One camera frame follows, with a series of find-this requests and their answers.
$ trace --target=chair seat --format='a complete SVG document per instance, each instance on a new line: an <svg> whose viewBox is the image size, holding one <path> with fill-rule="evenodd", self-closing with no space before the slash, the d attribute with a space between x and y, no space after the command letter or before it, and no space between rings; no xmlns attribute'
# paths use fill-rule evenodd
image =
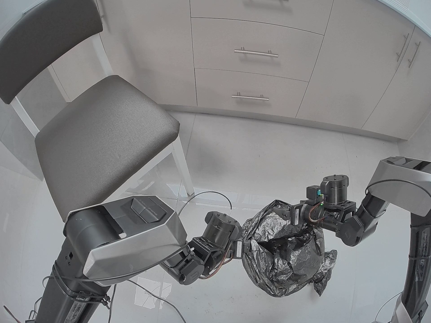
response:
<svg viewBox="0 0 431 323"><path fill-rule="evenodd" d="M46 184L63 219L103 202L175 141L179 122L117 75L94 84L36 136Z"/></svg>

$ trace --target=crumpled black plastic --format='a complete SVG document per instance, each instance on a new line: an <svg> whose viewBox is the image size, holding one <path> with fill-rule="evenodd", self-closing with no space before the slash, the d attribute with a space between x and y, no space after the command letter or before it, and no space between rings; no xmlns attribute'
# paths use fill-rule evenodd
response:
<svg viewBox="0 0 431 323"><path fill-rule="evenodd" d="M243 225L250 251L242 258L253 283L273 297L284 297L313 283L322 295L331 278L337 251L325 252L323 230L309 224L290 225L273 210L290 207L275 200Z"/></svg>

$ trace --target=garbage bag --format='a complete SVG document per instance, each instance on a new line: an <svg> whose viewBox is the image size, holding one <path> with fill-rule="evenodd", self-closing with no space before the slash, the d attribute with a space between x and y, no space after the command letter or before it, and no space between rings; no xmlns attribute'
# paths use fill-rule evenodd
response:
<svg viewBox="0 0 431 323"><path fill-rule="evenodd" d="M243 225L250 250L242 258L251 281L273 297L284 297L313 283L321 296L331 278L337 251L325 252L323 230L310 224L291 225L274 207L290 204L275 200Z"/></svg>

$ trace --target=gray chair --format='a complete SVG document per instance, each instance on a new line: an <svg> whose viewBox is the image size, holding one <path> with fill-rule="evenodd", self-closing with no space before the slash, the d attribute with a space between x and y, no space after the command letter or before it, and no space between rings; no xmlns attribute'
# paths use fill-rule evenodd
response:
<svg viewBox="0 0 431 323"><path fill-rule="evenodd" d="M118 198L171 153L186 192L194 192L178 137L179 122L113 75L102 30L94 0L46 0L0 40L0 98L13 106L35 136L46 184L63 220L72 210ZM16 95L89 37L106 77L39 131Z"/></svg>

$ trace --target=chair frame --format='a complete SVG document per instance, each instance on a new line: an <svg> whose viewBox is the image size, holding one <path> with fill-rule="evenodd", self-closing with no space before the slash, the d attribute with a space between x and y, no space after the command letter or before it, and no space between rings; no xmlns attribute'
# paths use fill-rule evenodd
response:
<svg viewBox="0 0 431 323"><path fill-rule="evenodd" d="M102 66L105 77L113 75L111 64L109 62L108 56L106 55L105 48L103 47L102 39L100 34L95 34L90 37L93 43L94 50L96 51L97 58ZM21 102L17 97L15 97L11 105L14 110L24 122L28 130L36 137L39 132L39 128L35 125L33 120L30 118L28 113L25 111ZM159 162L166 158L169 154L172 154L175 160L177 169L182 177L182 184L184 185L186 192L189 196L194 194L194 188L191 181L190 173L187 167L186 158L181 145L180 137L178 136L174 142L170 143L162 151L160 151L154 158L152 158L147 164L145 164L141 169L139 169L135 174L133 174L129 179L127 179L120 187L118 187L109 197L105 199L104 202L112 201L118 199L123 192L125 192L133 182L139 180L143 175L155 167Z"/></svg>

